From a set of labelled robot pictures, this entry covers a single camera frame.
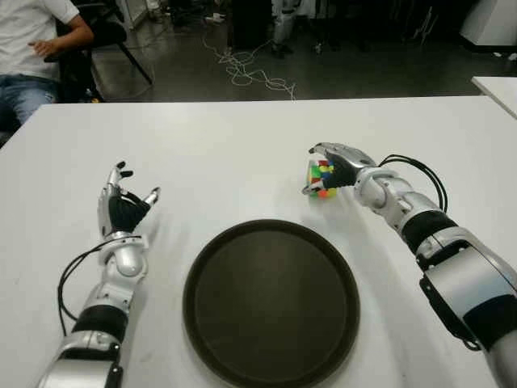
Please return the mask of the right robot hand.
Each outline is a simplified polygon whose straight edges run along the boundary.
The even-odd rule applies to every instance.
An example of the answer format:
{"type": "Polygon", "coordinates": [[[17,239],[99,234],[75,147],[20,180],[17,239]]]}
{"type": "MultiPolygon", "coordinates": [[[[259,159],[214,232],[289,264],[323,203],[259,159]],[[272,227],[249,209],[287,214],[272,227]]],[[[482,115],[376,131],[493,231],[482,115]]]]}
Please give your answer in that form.
{"type": "Polygon", "coordinates": [[[321,178],[316,183],[307,184],[302,193],[306,196],[330,188],[353,186],[359,173],[364,168],[376,167],[376,162],[362,150],[333,143],[319,142],[309,149],[309,154],[319,154],[334,165],[334,172],[328,178],[321,178]]]}

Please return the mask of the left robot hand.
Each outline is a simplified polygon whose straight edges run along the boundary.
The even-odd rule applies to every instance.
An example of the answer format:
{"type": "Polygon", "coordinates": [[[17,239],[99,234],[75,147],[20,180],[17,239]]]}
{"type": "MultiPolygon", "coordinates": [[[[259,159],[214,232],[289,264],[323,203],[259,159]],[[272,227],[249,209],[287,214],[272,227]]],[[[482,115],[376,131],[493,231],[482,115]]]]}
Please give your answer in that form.
{"type": "Polygon", "coordinates": [[[104,239],[116,233],[131,234],[161,195],[161,189],[154,188],[148,196],[140,198],[123,188],[120,181],[133,175],[125,166],[126,162],[121,161],[111,169],[99,195],[98,224],[104,239]]]}

